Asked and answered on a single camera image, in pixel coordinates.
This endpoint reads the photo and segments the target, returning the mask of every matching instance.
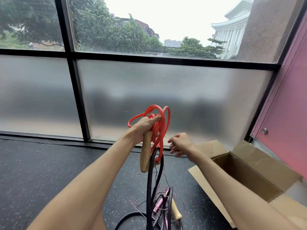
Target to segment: black window frame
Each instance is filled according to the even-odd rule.
[[[91,143],[91,142],[97,143],[98,141],[91,139],[88,121],[86,117],[85,105],[84,105],[82,89],[81,89],[81,82],[80,82],[78,66],[77,66],[77,61],[81,59],[272,71],[273,73],[269,81],[269,84],[266,87],[263,97],[260,100],[260,103],[256,109],[254,117],[251,120],[250,126],[244,138],[245,141],[251,142],[252,141],[252,138],[251,138],[252,129],[265,104],[267,96],[270,93],[270,90],[274,84],[274,81],[277,77],[279,69],[281,68],[283,61],[285,60],[286,54],[289,51],[289,48],[292,44],[292,41],[295,37],[295,34],[301,24],[301,21],[307,9],[307,0],[304,0],[303,5],[290,31],[290,34],[287,38],[286,44],[282,50],[282,53],[279,57],[278,62],[277,63],[258,63],[258,62],[244,62],[244,61],[151,57],[151,56],[141,56],[141,55],[106,54],[106,53],[75,51],[74,30],[73,30],[73,25],[70,20],[69,0],[55,0],[55,4],[56,4],[56,10],[57,10],[58,18],[59,18],[59,25],[61,29],[65,51],[0,49],[0,55],[52,57],[52,58],[66,58],[67,59],[84,143]],[[47,136],[47,135],[37,135],[37,134],[18,133],[18,132],[5,132],[5,131],[0,131],[0,135],[41,138],[41,139],[80,141],[80,139],[73,138],[73,137]],[[108,144],[108,142],[110,144],[113,143],[110,141],[101,141],[101,142],[102,144]]]

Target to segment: white building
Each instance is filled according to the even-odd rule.
[[[241,0],[225,14],[225,17],[229,19],[228,21],[211,24],[215,29],[215,34],[212,35],[212,38],[226,41],[223,44],[225,52],[220,55],[221,59],[229,59],[238,54],[252,4],[253,0]]]
[[[171,39],[164,40],[164,46],[165,47],[180,47],[182,41],[176,41]]]

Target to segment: brown wooden handle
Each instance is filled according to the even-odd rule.
[[[143,173],[148,172],[149,170],[149,161],[150,161],[150,149],[151,149],[151,137],[153,135],[152,131],[146,131],[144,133],[143,145],[140,155],[140,169]]]
[[[180,214],[180,212],[178,211],[178,208],[173,199],[172,199],[172,211],[173,211],[173,214],[176,220],[179,220],[182,218],[182,214]]]

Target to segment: black speckled floor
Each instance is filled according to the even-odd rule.
[[[56,194],[104,152],[0,139],[0,229],[26,229]],[[163,173],[174,187],[175,202],[183,215],[183,229],[231,229],[188,172],[193,163],[173,156],[164,156],[164,161]],[[130,200],[141,202],[145,199],[146,183],[147,174],[141,173],[139,168],[139,154],[132,152],[118,173],[103,207],[107,229],[112,230],[121,217],[135,211]],[[162,175],[160,190],[166,185]],[[145,204],[138,208],[145,211]],[[145,219],[134,217],[121,229],[145,229]]]

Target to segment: forearm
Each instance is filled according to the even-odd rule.
[[[297,229],[261,197],[229,176],[203,153],[196,164],[239,230]]]
[[[134,147],[130,131],[73,179],[37,216],[28,229],[88,229]]]

